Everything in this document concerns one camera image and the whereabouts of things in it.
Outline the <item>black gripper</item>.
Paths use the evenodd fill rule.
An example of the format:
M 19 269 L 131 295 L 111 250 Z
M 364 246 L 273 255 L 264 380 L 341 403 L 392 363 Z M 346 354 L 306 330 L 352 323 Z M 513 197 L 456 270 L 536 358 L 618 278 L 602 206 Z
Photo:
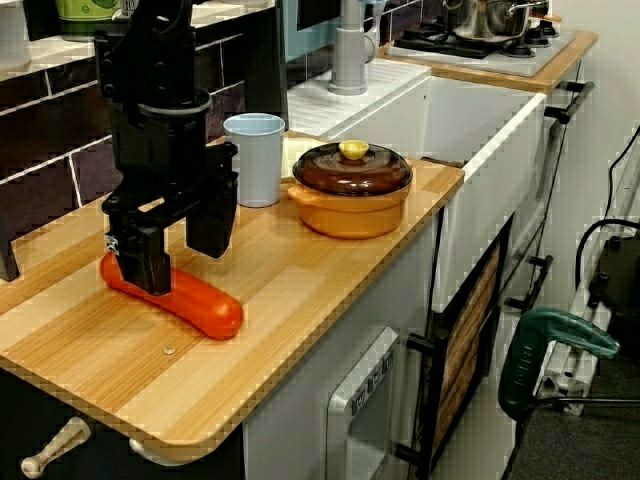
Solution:
M 176 105 L 113 102 L 115 168 L 122 180 L 104 201 L 107 249 L 123 279 L 153 296 L 171 290 L 164 230 L 186 220 L 186 244 L 211 258 L 229 246 L 238 174 L 229 143 L 206 144 L 212 99 L 197 91 Z

